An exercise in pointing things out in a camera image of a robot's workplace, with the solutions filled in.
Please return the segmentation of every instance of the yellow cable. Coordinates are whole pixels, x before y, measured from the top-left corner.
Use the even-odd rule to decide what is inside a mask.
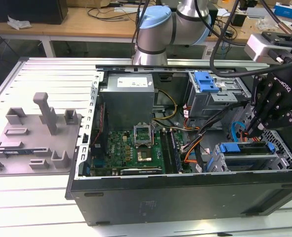
[[[171,117],[173,117],[175,114],[176,114],[176,111],[177,111],[177,104],[176,102],[173,100],[173,98],[171,96],[169,96],[168,93],[166,93],[164,90],[160,90],[158,89],[158,91],[161,91],[163,94],[165,94],[173,103],[174,103],[174,111],[172,113],[172,115],[169,115],[169,116],[166,116],[166,117],[162,117],[162,118],[154,118],[156,120],[166,120],[166,119],[169,119]]]

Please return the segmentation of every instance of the label sticker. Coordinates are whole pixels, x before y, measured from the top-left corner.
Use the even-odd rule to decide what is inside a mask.
[[[208,155],[210,154],[209,148],[204,149],[204,152],[202,152],[202,155]]]
[[[118,78],[117,87],[148,87],[147,78]]]
[[[18,154],[18,152],[4,152],[4,154]]]
[[[201,173],[203,171],[203,169],[199,166],[199,164],[196,164],[195,166],[197,172]]]
[[[223,82],[216,82],[215,84],[217,87],[226,87],[225,83]]]
[[[184,117],[188,118],[189,117],[189,111],[188,110],[183,110]]]

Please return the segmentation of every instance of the side panel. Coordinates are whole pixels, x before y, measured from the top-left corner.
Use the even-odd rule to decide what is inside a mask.
[[[227,175],[215,176],[221,180]],[[116,225],[268,215],[292,199],[292,183],[77,191],[72,195],[88,225]]]

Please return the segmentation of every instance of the blue cable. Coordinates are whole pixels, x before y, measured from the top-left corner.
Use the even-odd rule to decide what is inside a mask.
[[[236,135],[236,132],[235,132],[235,125],[236,124],[239,124],[241,127],[243,128],[246,128],[246,126],[242,123],[242,122],[233,122],[232,125],[231,125],[231,135],[234,139],[234,142],[238,142],[238,138],[237,138],[237,135]]]

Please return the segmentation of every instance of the wooden table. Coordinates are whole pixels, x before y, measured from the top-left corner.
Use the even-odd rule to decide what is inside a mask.
[[[228,10],[232,9],[233,1],[223,3],[220,1],[219,6]],[[92,11],[92,14],[97,14],[97,10]],[[109,12],[100,14],[99,17],[111,17],[122,15],[121,12]],[[135,19],[135,14],[130,15],[131,19]],[[83,7],[69,8],[69,13],[61,25],[49,24],[32,24],[33,27],[28,29],[15,30],[6,23],[0,23],[0,35],[4,39],[23,39],[23,40],[40,40],[43,43],[47,57],[55,57],[55,52],[52,46],[53,40],[61,41],[84,41],[84,42],[131,42],[131,37],[134,33],[135,23],[127,16],[127,21],[106,22],[90,17]],[[235,27],[237,30],[236,42],[247,42],[250,35],[260,33],[255,26],[257,20],[246,18],[242,27]],[[208,37],[204,45],[204,59],[207,59],[210,51],[213,49],[217,37],[212,35]]]

